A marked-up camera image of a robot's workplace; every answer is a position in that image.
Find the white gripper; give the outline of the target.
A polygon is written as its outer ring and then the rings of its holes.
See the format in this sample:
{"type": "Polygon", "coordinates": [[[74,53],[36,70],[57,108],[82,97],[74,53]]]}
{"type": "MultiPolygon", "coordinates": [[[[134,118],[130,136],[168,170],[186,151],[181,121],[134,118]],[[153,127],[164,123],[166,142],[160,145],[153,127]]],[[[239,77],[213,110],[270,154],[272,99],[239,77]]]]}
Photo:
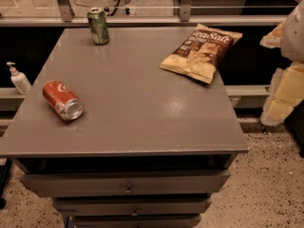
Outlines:
{"type": "Polygon", "coordinates": [[[281,54],[293,61],[286,69],[275,71],[260,117],[264,125],[276,126],[304,100],[304,0],[285,23],[263,36],[260,44],[266,48],[281,47],[281,54]]]}

